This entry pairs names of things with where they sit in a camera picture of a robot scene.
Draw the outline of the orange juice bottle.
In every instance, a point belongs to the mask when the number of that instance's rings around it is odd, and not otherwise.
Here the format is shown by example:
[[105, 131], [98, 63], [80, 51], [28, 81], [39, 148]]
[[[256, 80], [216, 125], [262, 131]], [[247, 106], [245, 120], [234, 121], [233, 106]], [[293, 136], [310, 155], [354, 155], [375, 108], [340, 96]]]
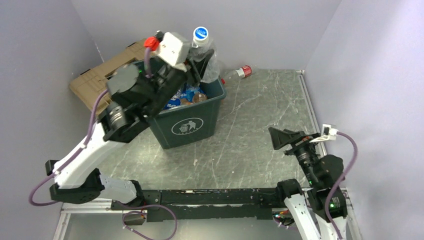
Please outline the orange juice bottle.
[[196, 104], [196, 103], [200, 103], [200, 102], [204, 102], [208, 99], [207, 95], [201, 92], [196, 92], [193, 97], [192, 97], [192, 103]]

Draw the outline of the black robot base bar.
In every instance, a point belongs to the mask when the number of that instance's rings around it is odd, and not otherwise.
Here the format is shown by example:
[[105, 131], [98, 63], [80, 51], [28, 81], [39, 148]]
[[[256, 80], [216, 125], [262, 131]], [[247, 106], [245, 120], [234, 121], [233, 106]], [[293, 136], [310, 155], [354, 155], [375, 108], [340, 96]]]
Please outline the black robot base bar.
[[288, 209], [275, 188], [144, 190], [139, 205], [111, 203], [113, 211], [143, 210], [149, 223], [172, 220], [271, 220]]

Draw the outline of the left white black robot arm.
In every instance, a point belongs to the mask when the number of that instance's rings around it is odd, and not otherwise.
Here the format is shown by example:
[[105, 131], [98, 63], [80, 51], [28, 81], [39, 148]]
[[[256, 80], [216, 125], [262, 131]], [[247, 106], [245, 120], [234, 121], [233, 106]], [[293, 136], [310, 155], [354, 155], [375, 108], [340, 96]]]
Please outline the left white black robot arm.
[[150, 58], [152, 75], [147, 76], [146, 60], [117, 68], [107, 82], [111, 103], [90, 120], [86, 137], [64, 159], [49, 160], [49, 188], [52, 201], [84, 204], [96, 198], [114, 200], [137, 210], [145, 204], [140, 183], [101, 174], [98, 165], [115, 150], [130, 143], [150, 127], [168, 101], [183, 85], [200, 83], [214, 50], [183, 60], [186, 70], [170, 66], [163, 57]]

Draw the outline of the clear bottle red label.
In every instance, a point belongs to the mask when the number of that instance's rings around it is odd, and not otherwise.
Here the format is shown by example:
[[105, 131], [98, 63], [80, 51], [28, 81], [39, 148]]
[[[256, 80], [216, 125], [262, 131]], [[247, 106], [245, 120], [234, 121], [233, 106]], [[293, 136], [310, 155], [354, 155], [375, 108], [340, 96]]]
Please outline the clear bottle red label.
[[254, 70], [251, 65], [244, 65], [240, 68], [230, 70], [228, 73], [225, 73], [224, 76], [221, 77], [221, 82], [225, 84], [227, 82], [247, 78], [253, 74], [253, 71]]

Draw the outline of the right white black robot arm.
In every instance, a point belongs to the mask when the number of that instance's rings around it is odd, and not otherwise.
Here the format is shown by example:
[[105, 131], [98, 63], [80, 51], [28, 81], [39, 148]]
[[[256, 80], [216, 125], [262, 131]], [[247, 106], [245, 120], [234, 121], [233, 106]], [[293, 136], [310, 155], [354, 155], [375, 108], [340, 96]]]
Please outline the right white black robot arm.
[[272, 146], [279, 150], [290, 146], [284, 154], [295, 156], [310, 189], [303, 191], [296, 179], [280, 181], [275, 188], [276, 203], [287, 208], [304, 240], [346, 239], [348, 206], [339, 185], [343, 176], [343, 160], [335, 155], [320, 156], [316, 145], [334, 141], [338, 130], [323, 124], [321, 132], [280, 130], [269, 127]]

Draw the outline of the crushed clear blue label bottle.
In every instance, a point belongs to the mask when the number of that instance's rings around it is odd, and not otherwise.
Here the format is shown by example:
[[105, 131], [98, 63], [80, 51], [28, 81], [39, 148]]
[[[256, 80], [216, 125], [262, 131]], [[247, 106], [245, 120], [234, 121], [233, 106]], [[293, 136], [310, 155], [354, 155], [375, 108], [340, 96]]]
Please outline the crushed clear blue label bottle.
[[193, 97], [197, 93], [203, 93], [202, 89], [199, 86], [191, 86], [189, 84], [186, 84], [183, 93], [181, 94], [181, 97], [187, 99], [189, 102], [192, 102]]

